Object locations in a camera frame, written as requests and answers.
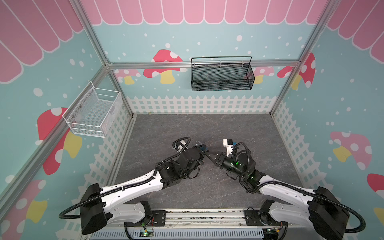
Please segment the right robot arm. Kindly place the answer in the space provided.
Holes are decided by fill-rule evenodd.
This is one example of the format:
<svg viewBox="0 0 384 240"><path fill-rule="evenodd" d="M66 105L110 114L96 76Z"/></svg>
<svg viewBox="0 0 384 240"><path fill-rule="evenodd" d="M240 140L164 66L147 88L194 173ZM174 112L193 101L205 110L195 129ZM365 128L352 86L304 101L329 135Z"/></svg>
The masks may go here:
<svg viewBox="0 0 384 240"><path fill-rule="evenodd" d="M365 219L341 204L328 189L300 188L258 171L244 143L235 145L231 154L206 152L206 157L218 168L234 173L247 193L275 198L260 208L265 225L270 221L293 223L315 230L326 240L341 240L345 234L360 233L366 228Z"/></svg>

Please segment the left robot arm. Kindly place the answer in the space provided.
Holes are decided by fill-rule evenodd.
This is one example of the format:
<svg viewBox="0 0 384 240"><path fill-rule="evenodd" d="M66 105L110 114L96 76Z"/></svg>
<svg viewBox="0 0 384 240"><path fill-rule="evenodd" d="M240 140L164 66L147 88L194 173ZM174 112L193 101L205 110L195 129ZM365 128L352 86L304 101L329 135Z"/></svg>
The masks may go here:
<svg viewBox="0 0 384 240"><path fill-rule="evenodd" d="M130 222L143 226L152 222L154 214L148 202L129 205L128 202L143 195L175 186L192 179L190 174L199 171L206 155L206 145L197 143L189 148L191 138L184 137L173 142L177 151L173 156L155 164L149 173L130 181L100 187L93 184L87 188L79 203L63 210L59 218L79 219L83 235L93 234L108 224Z"/></svg>

